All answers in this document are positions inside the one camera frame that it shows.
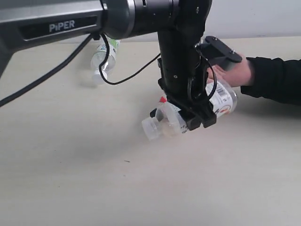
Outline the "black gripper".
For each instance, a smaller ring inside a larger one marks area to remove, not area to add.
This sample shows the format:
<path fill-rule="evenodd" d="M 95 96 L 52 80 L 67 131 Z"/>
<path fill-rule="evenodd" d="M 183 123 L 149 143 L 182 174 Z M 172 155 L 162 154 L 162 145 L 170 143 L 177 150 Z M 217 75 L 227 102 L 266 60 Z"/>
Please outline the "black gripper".
<path fill-rule="evenodd" d="M 167 100 L 181 110 L 181 117 L 189 131 L 201 126 L 208 128 L 216 124 L 216 114 L 210 102 L 211 93 L 205 91 L 205 79 L 208 78 L 206 70 L 211 67 L 209 61 L 201 56 L 197 61 L 193 74 L 189 74 L 181 65 L 175 65 L 180 69 L 177 73 L 169 73 L 163 64 L 162 58 L 158 59 L 161 79 L 158 84 L 166 94 Z M 188 111 L 201 111 L 202 122 L 193 113 Z"/>

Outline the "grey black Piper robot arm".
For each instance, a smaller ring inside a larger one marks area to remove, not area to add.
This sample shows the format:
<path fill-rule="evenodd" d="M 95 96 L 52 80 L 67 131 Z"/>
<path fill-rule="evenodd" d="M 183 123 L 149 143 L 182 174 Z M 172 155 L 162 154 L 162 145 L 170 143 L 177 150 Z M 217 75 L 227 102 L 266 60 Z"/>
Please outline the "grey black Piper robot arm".
<path fill-rule="evenodd" d="M 57 67 L 1 100 L 6 105 L 62 70 L 91 41 L 120 40 L 156 32 L 159 85 L 182 110 L 190 130 L 216 123 L 206 93 L 209 62 L 200 39 L 209 0 L 3 0 L 0 3 L 0 70 L 18 51 L 84 35 L 84 41 Z"/>

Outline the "person's open bare hand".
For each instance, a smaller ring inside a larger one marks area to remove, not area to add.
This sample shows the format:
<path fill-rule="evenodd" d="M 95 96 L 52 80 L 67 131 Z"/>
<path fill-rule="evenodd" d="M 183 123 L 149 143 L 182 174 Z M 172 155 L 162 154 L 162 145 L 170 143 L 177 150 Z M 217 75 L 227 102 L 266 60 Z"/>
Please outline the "person's open bare hand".
<path fill-rule="evenodd" d="M 252 86 L 254 82 L 253 66 L 244 55 L 242 61 L 225 71 L 220 66 L 212 66 L 216 78 L 226 81 L 231 87 Z"/>

